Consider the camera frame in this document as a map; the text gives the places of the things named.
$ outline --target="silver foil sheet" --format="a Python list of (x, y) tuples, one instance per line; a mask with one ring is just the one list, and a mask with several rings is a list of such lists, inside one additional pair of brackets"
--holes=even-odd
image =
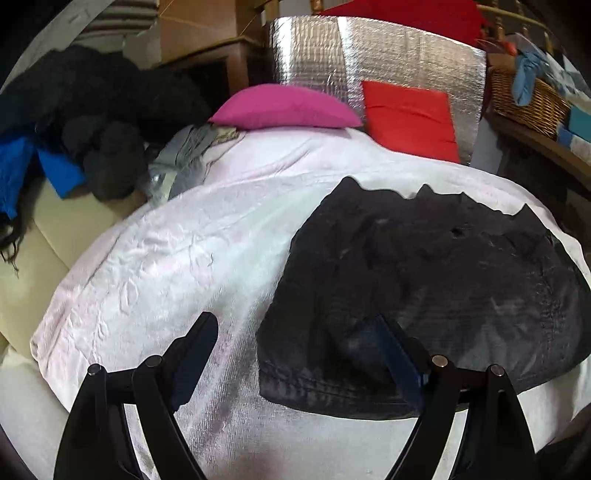
[(482, 109), (482, 50), (416, 28), (356, 17), (283, 17), (271, 24), (275, 81), (329, 93), (365, 119), (362, 80), (449, 95), (462, 162)]

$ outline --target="teal box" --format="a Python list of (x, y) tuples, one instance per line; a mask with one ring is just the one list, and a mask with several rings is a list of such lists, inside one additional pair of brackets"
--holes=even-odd
[(570, 110), (569, 130), (587, 142), (591, 142), (591, 115), (573, 105)]

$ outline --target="wicker basket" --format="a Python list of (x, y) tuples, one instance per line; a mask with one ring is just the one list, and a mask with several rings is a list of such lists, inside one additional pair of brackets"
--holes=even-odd
[(527, 106), (517, 106), (511, 93), (515, 72), (502, 67), (491, 67), (489, 73), (495, 113), (555, 140), (556, 125), (564, 122), (570, 110), (569, 104), (556, 93), (556, 90), (546, 82), (536, 79), (531, 103)]

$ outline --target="wooden shelf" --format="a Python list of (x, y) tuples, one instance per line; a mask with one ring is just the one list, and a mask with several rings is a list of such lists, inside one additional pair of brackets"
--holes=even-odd
[(497, 113), (487, 113), (486, 119), (494, 130), (533, 148), (570, 173), (587, 190), (591, 190), (591, 166), (568, 148)]

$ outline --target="black clothing pile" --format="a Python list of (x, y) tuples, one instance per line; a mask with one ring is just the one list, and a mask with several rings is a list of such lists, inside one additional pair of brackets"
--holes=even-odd
[(345, 178), (291, 242), (257, 334), (261, 395), (338, 417), (416, 415), (364, 321), (378, 314), (458, 367), (502, 365), (517, 392), (591, 352), (589, 286), (528, 206), (504, 215)]
[(82, 46), (53, 50), (19, 75), (0, 95), (0, 111), (0, 137), (34, 131), (47, 148), (65, 150), (100, 200), (131, 192), (147, 170), (144, 142), (164, 146), (209, 117), (188, 76)]

